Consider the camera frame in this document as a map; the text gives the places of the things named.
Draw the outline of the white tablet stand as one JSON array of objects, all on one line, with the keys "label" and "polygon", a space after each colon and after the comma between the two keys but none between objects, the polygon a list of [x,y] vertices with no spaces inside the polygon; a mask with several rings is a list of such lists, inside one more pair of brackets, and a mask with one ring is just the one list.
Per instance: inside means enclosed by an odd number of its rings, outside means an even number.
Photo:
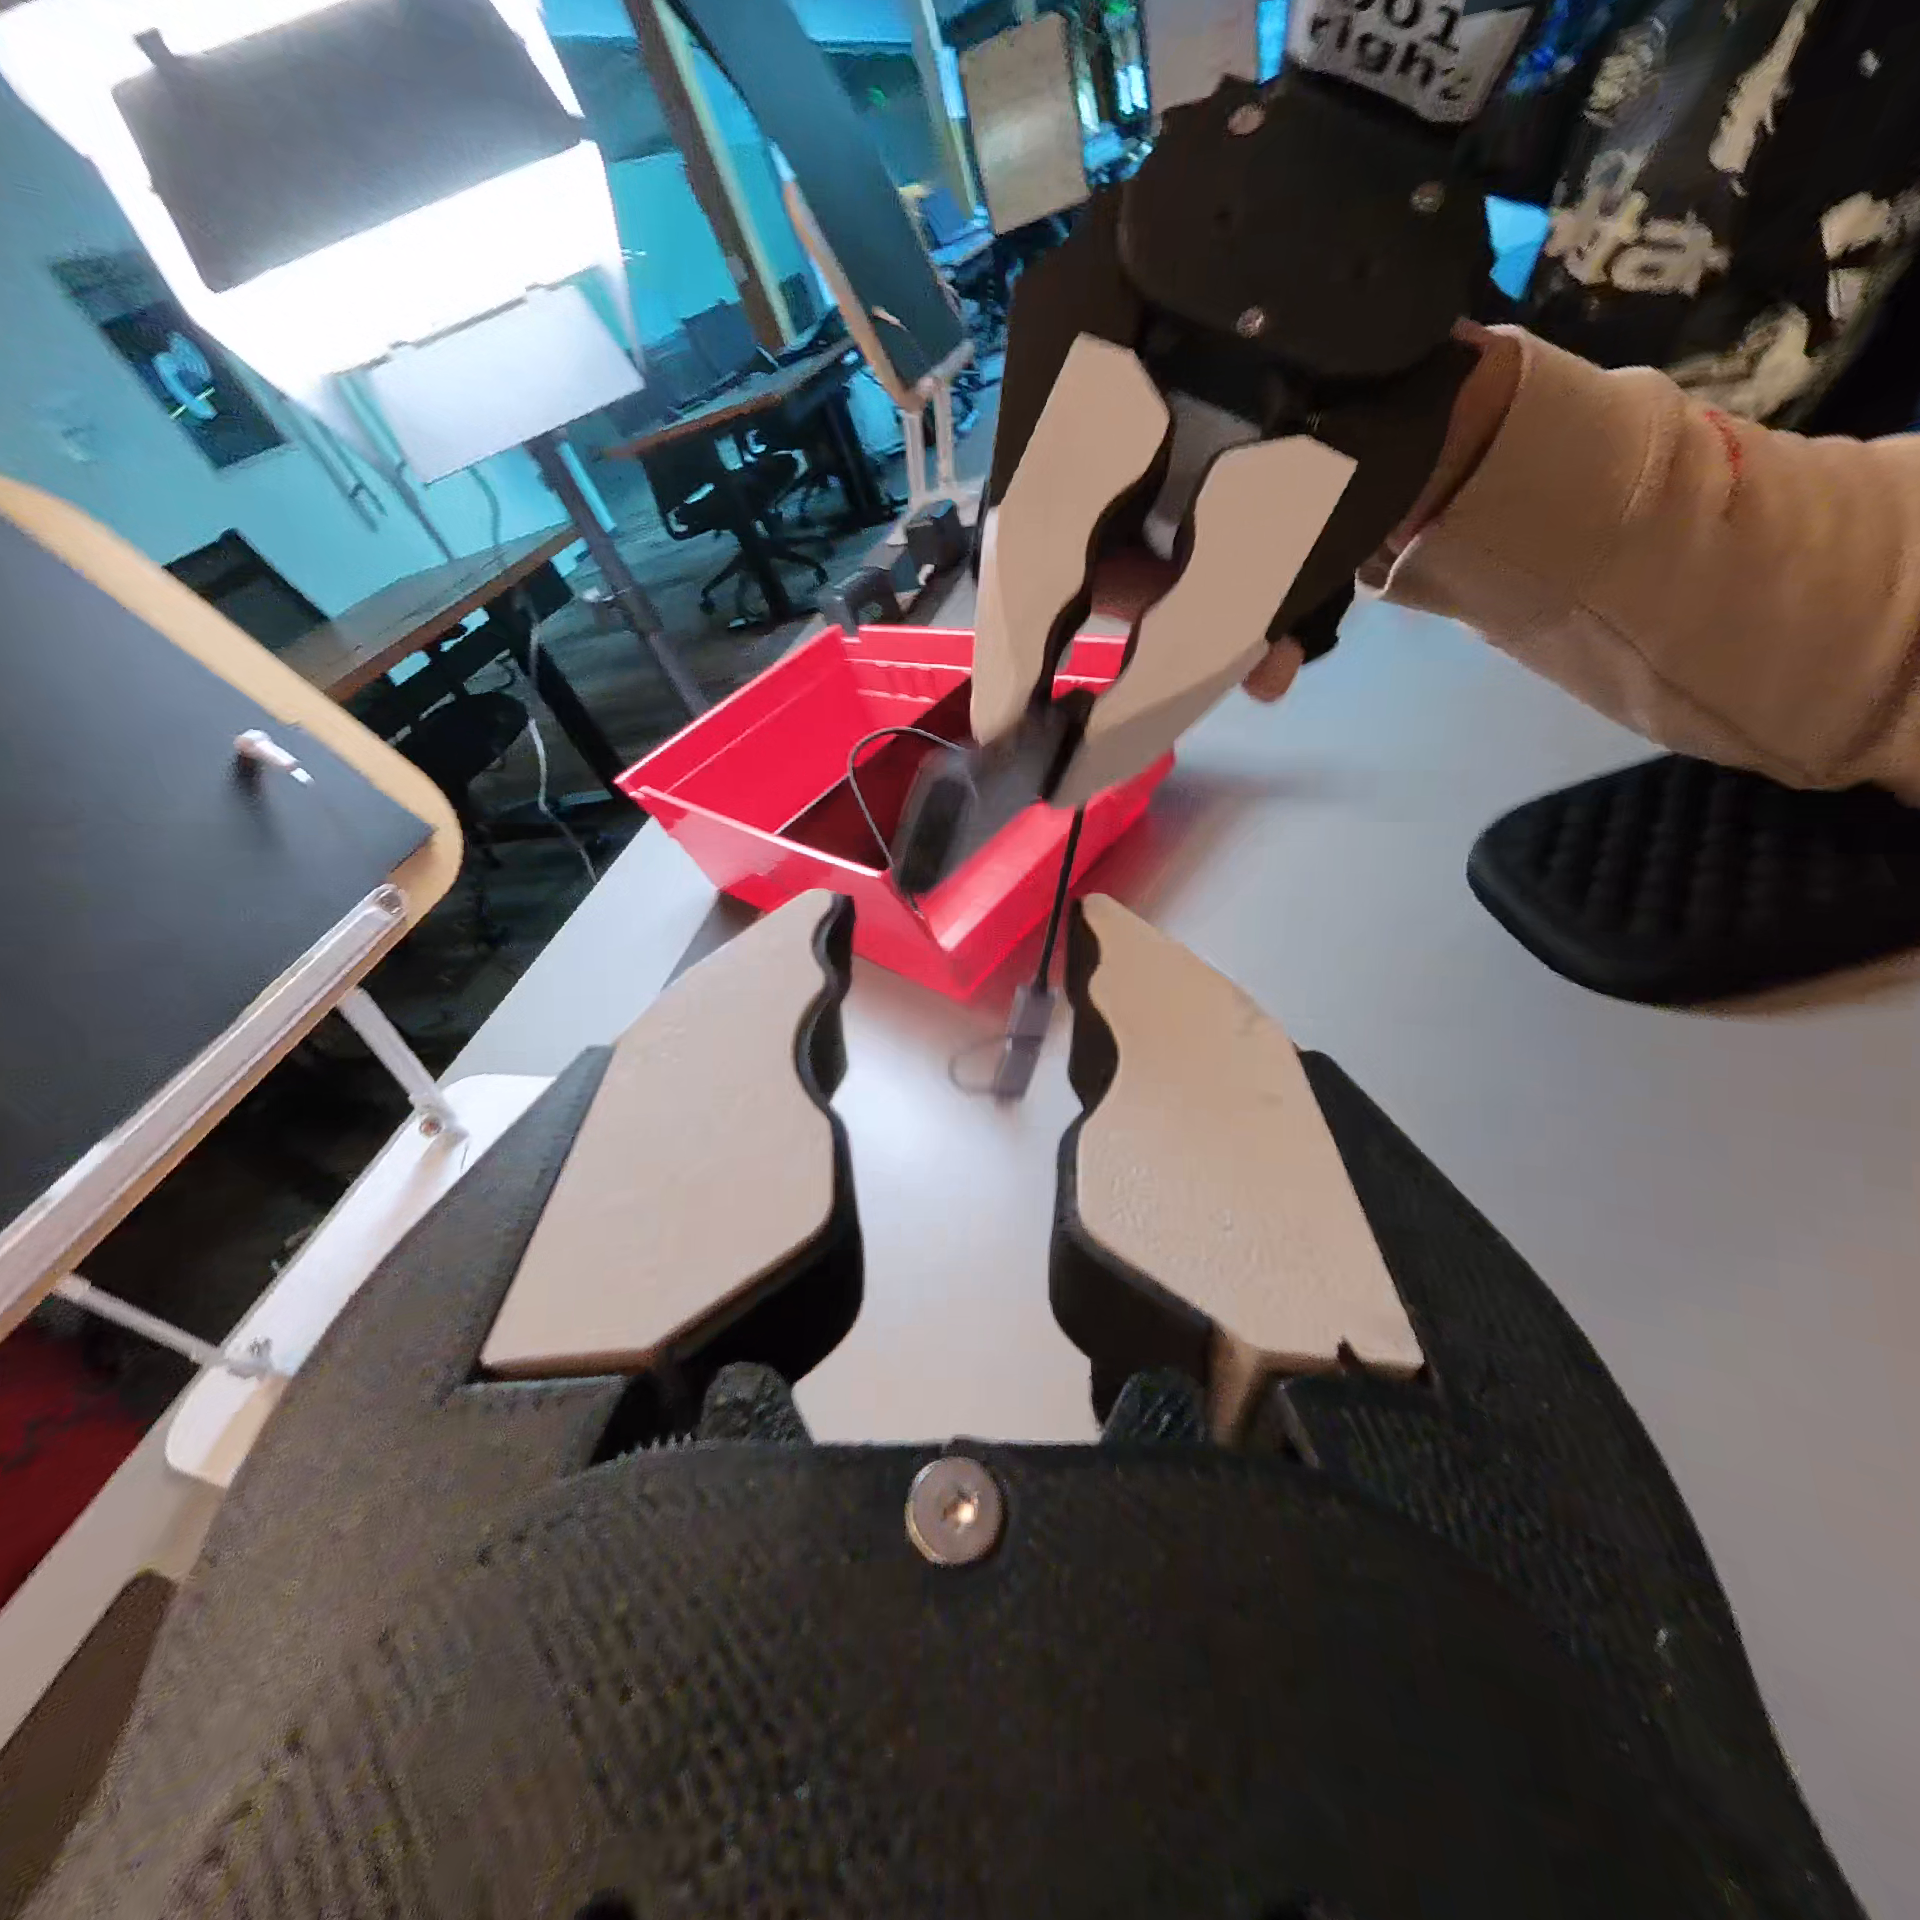
[{"label": "white tablet stand", "polygon": [[[547,1091],[547,1073],[433,1087],[406,1033],[372,1004],[363,979],[423,905],[422,859],[455,859],[455,826],[423,808],[350,772],[297,728],[206,741],[206,826],[135,855],[135,878],[88,905],[52,878],[52,905],[27,905],[18,963],[52,963],[52,984],[10,984],[10,1015],[35,1041],[52,1033],[52,988],[77,963],[105,963],[105,984],[77,995],[77,1050],[52,1072],[10,1064],[35,1146],[45,1161],[10,1179],[0,1302],[10,1332],[36,1302],[72,1302],[127,1323],[204,1381],[171,1417],[171,1470],[236,1490],[290,1381],[329,1323],[372,1277],[372,1264]],[[343,1015],[372,1064],[406,1087],[414,1129],[350,1182],[297,1270],[206,1350],[105,1285],[88,1285],[88,1255],[329,1023]]]}]

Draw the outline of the black office chair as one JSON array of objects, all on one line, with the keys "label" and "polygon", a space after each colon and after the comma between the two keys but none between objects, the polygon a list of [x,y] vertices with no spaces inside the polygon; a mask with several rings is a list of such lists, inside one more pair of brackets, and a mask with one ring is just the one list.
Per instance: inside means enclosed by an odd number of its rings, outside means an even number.
[{"label": "black office chair", "polygon": [[676,544],[727,533],[732,560],[699,585],[699,615],[732,585],[732,630],[747,630],[747,585],[757,585],[757,618],[783,630],[801,618],[783,563],[809,563],[813,585],[825,563],[783,533],[783,497],[809,481],[801,450],[769,450],[727,461],[722,438],[668,438],[646,456],[649,502]]}]

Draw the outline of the black board wooden easel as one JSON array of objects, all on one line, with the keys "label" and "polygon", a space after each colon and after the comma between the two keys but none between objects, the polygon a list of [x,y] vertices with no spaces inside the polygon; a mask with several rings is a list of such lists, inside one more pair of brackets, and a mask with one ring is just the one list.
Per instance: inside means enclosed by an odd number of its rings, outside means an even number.
[{"label": "black board wooden easel", "polygon": [[930,262],[874,128],[783,0],[676,0],[676,22],[747,95],[751,121],[783,153],[783,208],[899,411],[906,515],[949,502],[961,523],[979,523],[981,481],[949,469],[949,383],[979,361],[979,331]]}]

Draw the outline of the black tablet tan rim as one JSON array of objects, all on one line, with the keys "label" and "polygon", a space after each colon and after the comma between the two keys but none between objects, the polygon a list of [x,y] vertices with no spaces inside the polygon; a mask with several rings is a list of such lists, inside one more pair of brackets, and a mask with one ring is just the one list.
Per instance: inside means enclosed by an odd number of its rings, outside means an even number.
[{"label": "black tablet tan rim", "polygon": [[448,797],[249,630],[10,481],[18,1332],[448,899]]}]

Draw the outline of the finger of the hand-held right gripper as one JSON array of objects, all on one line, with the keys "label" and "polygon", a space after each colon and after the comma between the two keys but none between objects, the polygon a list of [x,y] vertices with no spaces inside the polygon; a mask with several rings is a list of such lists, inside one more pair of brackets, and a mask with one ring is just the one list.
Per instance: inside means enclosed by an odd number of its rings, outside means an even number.
[{"label": "finger of the hand-held right gripper", "polygon": [[1271,650],[1271,618],[1302,584],[1314,533],[1334,523],[1357,456],[1295,431],[1240,438],[1206,461],[1183,510],[1183,563],[1137,615],[1132,660],[1108,697],[1089,697],[1053,808],[1089,808],[1117,779],[1137,779],[1190,721],[1206,721]]},{"label": "finger of the hand-held right gripper", "polygon": [[1075,632],[1096,533],[1158,481],[1166,431],[1166,397],[1137,348],[1075,331],[1008,497],[981,510],[979,741],[1008,741],[1053,697],[1053,660]]}]

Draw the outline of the grey usb hub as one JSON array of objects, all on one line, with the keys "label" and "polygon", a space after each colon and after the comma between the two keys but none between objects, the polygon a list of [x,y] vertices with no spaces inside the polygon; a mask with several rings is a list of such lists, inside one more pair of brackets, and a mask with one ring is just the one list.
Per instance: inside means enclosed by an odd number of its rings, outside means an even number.
[{"label": "grey usb hub", "polygon": [[949,883],[1001,826],[1044,808],[1085,741],[1089,689],[1030,702],[1001,741],[944,741],[913,766],[892,878],[906,899]]}]

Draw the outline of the red bag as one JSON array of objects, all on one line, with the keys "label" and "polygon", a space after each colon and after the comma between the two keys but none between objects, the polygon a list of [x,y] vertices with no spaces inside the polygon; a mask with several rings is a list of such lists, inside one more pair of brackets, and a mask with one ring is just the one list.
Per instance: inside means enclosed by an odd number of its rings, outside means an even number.
[{"label": "red bag", "polygon": [[0,1601],[61,1545],[136,1430],[127,1337],[45,1323],[0,1337]]}]

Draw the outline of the printed black cloth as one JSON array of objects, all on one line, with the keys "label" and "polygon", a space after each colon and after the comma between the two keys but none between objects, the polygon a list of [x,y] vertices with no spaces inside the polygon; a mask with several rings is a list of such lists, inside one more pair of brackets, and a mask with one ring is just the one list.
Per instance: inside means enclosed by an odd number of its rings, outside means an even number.
[{"label": "printed black cloth", "polygon": [[1915,275],[1920,8],[1550,8],[1499,95],[1499,190],[1550,208],[1524,331],[1810,424]]}]

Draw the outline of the wooden office desk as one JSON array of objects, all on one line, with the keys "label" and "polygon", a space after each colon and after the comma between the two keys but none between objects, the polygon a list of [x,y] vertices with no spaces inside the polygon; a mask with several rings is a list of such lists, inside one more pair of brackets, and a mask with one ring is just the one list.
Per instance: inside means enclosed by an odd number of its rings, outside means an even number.
[{"label": "wooden office desk", "polygon": [[473,685],[491,660],[512,660],[531,685],[531,702],[554,721],[588,779],[627,808],[620,772],[627,759],[567,685],[567,662],[540,645],[540,618],[572,596],[554,560],[572,549],[572,523],[540,523],[518,544],[496,544],[481,560],[423,563],[395,585],[372,585],[363,603],[317,618],[279,650],[310,689],[333,702],[386,685],[406,660],[433,660],[444,670]]},{"label": "wooden office desk", "polygon": [[883,489],[883,469],[849,424],[849,373],[867,373],[867,355],[849,338],[813,348],[801,361],[751,373],[751,383],[676,411],[668,424],[610,438],[602,456],[646,461],[676,438],[747,438],[769,424],[801,424],[825,450],[825,469],[844,489],[844,523],[892,523],[899,497]]}]

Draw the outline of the bright white panel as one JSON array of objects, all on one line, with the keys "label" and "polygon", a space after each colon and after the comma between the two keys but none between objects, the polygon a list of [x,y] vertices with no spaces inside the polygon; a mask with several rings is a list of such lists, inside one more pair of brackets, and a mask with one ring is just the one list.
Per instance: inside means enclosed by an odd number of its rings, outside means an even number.
[{"label": "bright white panel", "polygon": [[448,481],[646,397],[610,180],[540,8],[10,8],[10,95],[171,300]]}]

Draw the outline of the black bin divider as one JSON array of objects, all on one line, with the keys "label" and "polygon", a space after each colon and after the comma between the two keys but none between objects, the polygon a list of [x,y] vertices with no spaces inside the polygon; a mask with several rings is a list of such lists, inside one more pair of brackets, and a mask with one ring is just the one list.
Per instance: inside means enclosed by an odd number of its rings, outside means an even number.
[{"label": "black bin divider", "polygon": [[835,793],[823,793],[783,836],[849,867],[892,878],[899,821],[930,759],[949,741],[979,741],[970,728],[970,685],[949,685],[913,721],[859,721],[844,748],[825,748]]}]

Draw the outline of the dark wall sign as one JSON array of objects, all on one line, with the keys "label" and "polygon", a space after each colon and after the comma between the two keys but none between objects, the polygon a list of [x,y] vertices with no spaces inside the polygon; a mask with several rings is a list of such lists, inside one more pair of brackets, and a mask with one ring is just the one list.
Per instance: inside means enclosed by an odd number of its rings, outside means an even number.
[{"label": "dark wall sign", "polygon": [[52,253],[52,288],[135,361],[135,383],[204,450],[206,469],[290,450],[249,373],[177,307],[136,250]]}]

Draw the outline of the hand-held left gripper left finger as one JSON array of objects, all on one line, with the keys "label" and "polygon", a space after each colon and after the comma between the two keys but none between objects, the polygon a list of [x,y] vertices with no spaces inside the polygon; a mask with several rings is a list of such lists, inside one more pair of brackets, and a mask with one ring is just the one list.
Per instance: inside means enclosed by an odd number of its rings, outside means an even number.
[{"label": "hand-held left gripper left finger", "polygon": [[849,1323],[844,988],[849,899],[809,890],[610,1041],[481,1337],[491,1381],[688,1381],[732,1323],[789,1323],[789,1285]]}]

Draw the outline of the person's right forearm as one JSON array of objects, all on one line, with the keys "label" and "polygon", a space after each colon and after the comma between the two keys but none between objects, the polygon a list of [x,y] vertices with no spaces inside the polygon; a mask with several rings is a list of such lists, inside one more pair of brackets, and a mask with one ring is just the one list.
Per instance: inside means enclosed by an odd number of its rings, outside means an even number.
[{"label": "person's right forearm", "polygon": [[1468,390],[1366,585],[1664,748],[1915,808],[1920,438],[1750,424],[1519,323],[1456,338]]}]

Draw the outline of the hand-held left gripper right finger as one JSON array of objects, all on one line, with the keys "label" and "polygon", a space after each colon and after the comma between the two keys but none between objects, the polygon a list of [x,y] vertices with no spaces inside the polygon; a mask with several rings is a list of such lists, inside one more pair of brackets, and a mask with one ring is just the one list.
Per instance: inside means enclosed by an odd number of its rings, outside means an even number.
[{"label": "hand-held left gripper right finger", "polygon": [[1240,1440],[1275,1381],[1423,1381],[1302,1042],[1125,899],[1070,917],[1070,1091],[1053,1323],[1089,1404],[1175,1371]]}]

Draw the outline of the wooden notice board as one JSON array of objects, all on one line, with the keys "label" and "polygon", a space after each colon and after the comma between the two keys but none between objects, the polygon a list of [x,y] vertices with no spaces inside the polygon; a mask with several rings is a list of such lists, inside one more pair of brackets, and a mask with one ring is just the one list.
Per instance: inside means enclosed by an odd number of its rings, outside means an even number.
[{"label": "wooden notice board", "polygon": [[1221,74],[1262,74],[1254,0],[1137,0],[1154,118],[1206,97]]},{"label": "wooden notice board", "polygon": [[993,233],[1020,233],[1089,205],[1070,18],[1030,18],[970,45],[961,95]]}]

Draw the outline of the black cable grey plug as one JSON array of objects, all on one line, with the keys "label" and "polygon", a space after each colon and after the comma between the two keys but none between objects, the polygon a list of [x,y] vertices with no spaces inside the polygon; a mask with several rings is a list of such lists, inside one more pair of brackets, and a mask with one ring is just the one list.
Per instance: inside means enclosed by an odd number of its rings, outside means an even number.
[{"label": "black cable grey plug", "polygon": [[1053,917],[1044,917],[1044,941],[1030,984],[1018,988],[1008,1041],[1001,1041],[1001,1072],[993,1072],[993,1100],[1020,1100],[1053,1033],[1053,951],[1070,928],[1070,883],[1075,883],[1075,847],[1085,847],[1085,808],[1070,814],[1070,847],[1064,847],[1064,878],[1053,878]]}]

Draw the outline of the person's right hand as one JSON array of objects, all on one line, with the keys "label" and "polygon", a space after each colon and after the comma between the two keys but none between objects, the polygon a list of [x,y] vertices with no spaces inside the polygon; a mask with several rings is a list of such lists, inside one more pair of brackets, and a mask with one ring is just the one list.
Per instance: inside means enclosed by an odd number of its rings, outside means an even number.
[{"label": "person's right hand", "polygon": [[1403,560],[1403,549],[1465,497],[1465,481],[1489,461],[1489,450],[1491,450],[1491,431],[1499,431],[1499,418],[1511,418],[1511,405],[1519,405],[1519,383],[1524,383],[1524,338],[1519,338],[1511,323],[1468,323],[1468,316],[1465,316],[1448,361],[1456,361],[1465,383],[1448,390],[1448,431],[1435,438],[1423,489],[1403,497],[1403,515],[1376,523],[1376,544],[1344,563],[1344,585],[1324,596],[1324,603],[1312,615],[1302,632],[1275,632],[1275,645],[1262,650],[1262,662],[1247,670],[1247,697],[1275,702],[1275,697],[1302,685],[1302,662],[1334,650],[1334,632],[1343,632],[1343,618],[1344,618],[1344,603],[1357,603],[1357,570],[1396,570],[1396,560]]}]

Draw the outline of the dark light stand pole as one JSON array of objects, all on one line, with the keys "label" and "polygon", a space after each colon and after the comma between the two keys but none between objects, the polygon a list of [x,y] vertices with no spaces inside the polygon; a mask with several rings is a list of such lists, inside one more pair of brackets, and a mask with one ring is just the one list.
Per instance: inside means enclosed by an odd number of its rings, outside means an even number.
[{"label": "dark light stand pole", "polygon": [[620,560],[620,533],[610,533],[610,515],[596,510],[596,497],[588,497],[588,481],[581,481],[567,431],[554,431],[554,424],[531,431],[530,456],[531,456],[540,489],[567,502],[572,533],[588,544],[588,560],[596,560],[596,570],[602,570],[602,585],[610,585],[627,632],[649,650],[649,662],[668,670],[668,689],[676,689],[682,714],[699,721],[699,714],[705,714],[705,689],[699,689],[688,660],[676,650],[676,632],[668,632],[649,585],[646,585],[637,563]]}]

